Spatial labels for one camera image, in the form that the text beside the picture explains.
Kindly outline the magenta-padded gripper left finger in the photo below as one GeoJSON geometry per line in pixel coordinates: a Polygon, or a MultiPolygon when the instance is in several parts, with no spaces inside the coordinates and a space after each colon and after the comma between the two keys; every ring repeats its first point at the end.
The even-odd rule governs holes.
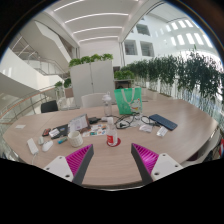
{"type": "Polygon", "coordinates": [[[90,144],[66,157],[56,157],[45,167],[45,170],[81,186],[93,155],[93,145],[90,144]]]}

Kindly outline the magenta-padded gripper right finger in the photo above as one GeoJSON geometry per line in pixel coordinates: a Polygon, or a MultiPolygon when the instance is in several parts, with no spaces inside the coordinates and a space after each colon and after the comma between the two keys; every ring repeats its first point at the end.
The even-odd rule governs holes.
{"type": "Polygon", "coordinates": [[[157,154],[135,143],[131,144],[131,154],[144,185],[182,169],[182,166],[167,153],[157,154]]]}

